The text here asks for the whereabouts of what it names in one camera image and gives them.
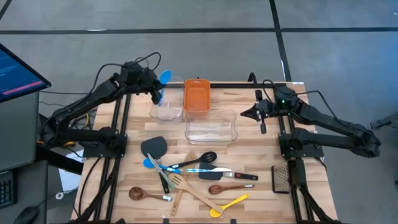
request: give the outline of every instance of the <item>keyboard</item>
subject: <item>keyboard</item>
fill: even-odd
[[[17,203],[16,192],[14,173],[10,170],[0,173],[0,208]]]

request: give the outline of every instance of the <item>slotted wooden spatula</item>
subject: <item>slotted wooden spatula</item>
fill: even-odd
[[[195,160],[195,159],[197,159],[197,155],[195,155],[194,152],[190,152],[190,153],[188,153],[188,155],[185,157],[185,160],[184,160],[184,161],[187,162],[187,161],[192,161],[192,160]],[[196,163],[187,165],[187,169],[193,169],[193,168],[195,167],[195,164],[196,164]],[[188,173],[188,172],[186,172],[186,171],[183,171],[183,172],[182,172],[182,177],[185,178],[185,179],[187,179],[188,176],[189,176],[189,174],[190,174],[190,173]],[[179,190],[177,191],[177,195],[176,195],[175,198],[174,198],[174,202],[173,202],[173,205],[172,205],[172,209],[171,209],[171,211],[170,211],[170,214],[171,214],[172,216],[175,216],[175,214],[177,214],[177,209],[178,209],[178,206],[180,205],[182,192],[183,192],[183,190],[182,190],[182,189],[179,189]]]
[[[216,210],[217,212],[223,213],[224,210],[220,206],[216,205],[214,202],[207,199],[204,195],[199,193],[197,190],[191,188],[181,175],[170,174],[169,179],[173,182],[173,184],[175,185],[175,188],[182,189],[182,190],[185,190],[185,191],[191,193],[193,196],[197,197],[199,200],[206,203],[211,208],[214,208],[214,210]]]

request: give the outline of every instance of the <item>computer monitor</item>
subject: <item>computer monitor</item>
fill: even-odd
[[[0,44],[0,103],[50,86],[49,81]]]

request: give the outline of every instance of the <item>wooden tabletop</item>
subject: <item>wooden tabletop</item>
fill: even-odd
[[[296,92],[305,91],[302,83],[288,83]],[[121,160],[118,176],[118,185],[114,201],[112,222],[124,218],[127,223],[162,223],[164,218],[169,218],[170,223],[229,223],[236,219],[238,223],[295,223],[292,197],[290,194],[275,194],[272,191],[271,167],[285,162],[280,155],[277,135],[280,133],[277,118],[266,119],[267,134],[261,134],[259,123],[253,119],[244,118],[239,114],[253,106],[256,102],[254,88],[213,88],[211,89],[212,110],[233,110],[236,112],[236,128],[238,137],[228,145],[193,145],[185,137],[185,118],[181,124],[158,124],[155,118],[149,116],[152,102],[150,95],[132,96],[126,134],[128,146],[126,155]],[[166,89],[167,94],[177,94],[177,89]],[[268,95],[273,100],[273,91],[267,89]],[[307,101],[306,95],[300,95]],[[118,127],[122,120],[124,103],[121,105]],[[114,103],[103,104],[98,107],[95,119],[95,129],[110,126],[113,117]],[[296,127],[314,131],[314,126],[295,124]],[[235,172],[243,172],[259,176],[258,181],[241,180],[223,177],[220,181],[201,180],[197,174],[191,174],[188,184],[200,191],[217,205],[226,205],[243,194],[249,198],[239,202],[224,211],[219,218],[210,217],[210,208],[188,192],[184,192],[176,216],[170,215],[172,202],[161,201],[156,198],[145,198],[133,201],[128,192],[132,187],[141,187],[150,194],[162,195],[162,185],[159,174],[154,169],[147,169],[142,165],[145,159],[141,153],[141,142],[163,136],[167,140],[168,149],[162,157],[162,163],[171,165],[182,162],[189,152],[195,152],[199,157],[204,152],[214,151],[217,160],[214,165],[227,167]],[[80,186],[96,159],[85,162]],[[305,158],[308,188],[319,206],[330,217],[337,219],[335,206],[330,192],[325,168],[315,159]],[[98,192],[103,159],[97,164],[88,179],[83,194],[82,210],[86,208]],[[236,185],[255,184],[252,189],[227,190],[218,195],[208,193],[209,186],[213,184]],[[79,195],[76,197],[75,206],[78,207]],[[176,190],[169,194],[175,197]],[[105,217],[108,193],[105,195],[101,210],[101,218]],[[306,218],[302,206],[303,218]]]

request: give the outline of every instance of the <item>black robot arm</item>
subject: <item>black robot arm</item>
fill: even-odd
[[[314,124],[345,136],[310,133],[305,129],[295,128],[289,135],[289,145],[294,149],[301,149],[306,144],[331,146],[349,149],[353,153],[364,157],[380,155],[380,140],[372,131],[360,124],[353,124],[336,117],[319,112],[315,107],[302,101],[290,88],[286,86],[275,89],[276,102],[262,99],[261,90],[256,91],[256,103],[251,109],[241,113],[241,116],[261,122],[261,133],[266,133],[265,118],[292,115],[301,124]]]
[[[54,111],[48,119],[40,118],[40,138],[48,147],[63,146],[68,141],[99,141],[109,146],[117,138],[110,127],[97,131],[77,130],[69,128],[70,122],[100,104],[113,102],[125,94],[150,93],[153,103],[157,104],[162,97],[159,90],[164,87],[153,70],[142,68],[136,62],[126,62],[120,74],[114,73],[89,95]]]

